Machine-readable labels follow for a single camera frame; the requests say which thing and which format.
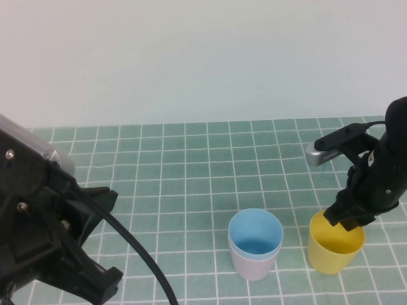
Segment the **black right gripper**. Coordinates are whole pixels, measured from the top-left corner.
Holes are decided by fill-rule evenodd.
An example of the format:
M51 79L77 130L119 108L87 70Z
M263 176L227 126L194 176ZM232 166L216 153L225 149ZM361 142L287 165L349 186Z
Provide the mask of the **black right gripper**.
M367 226L376 217L399 204L406 191L406 151L394 152L387 139L363 156L350 154L353 166L348 171L346 188L324 211L331 226L341 225L346 231Z

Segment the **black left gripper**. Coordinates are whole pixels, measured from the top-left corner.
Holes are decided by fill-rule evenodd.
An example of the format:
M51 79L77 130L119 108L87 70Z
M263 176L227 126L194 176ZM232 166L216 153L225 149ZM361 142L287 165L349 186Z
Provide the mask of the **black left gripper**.
M1 130L1 285L39 280L90 304L105 304L123 273L105 269L82 249L103 217L69 190L73 170L29 132ZM82 188L110 213L118 193Z

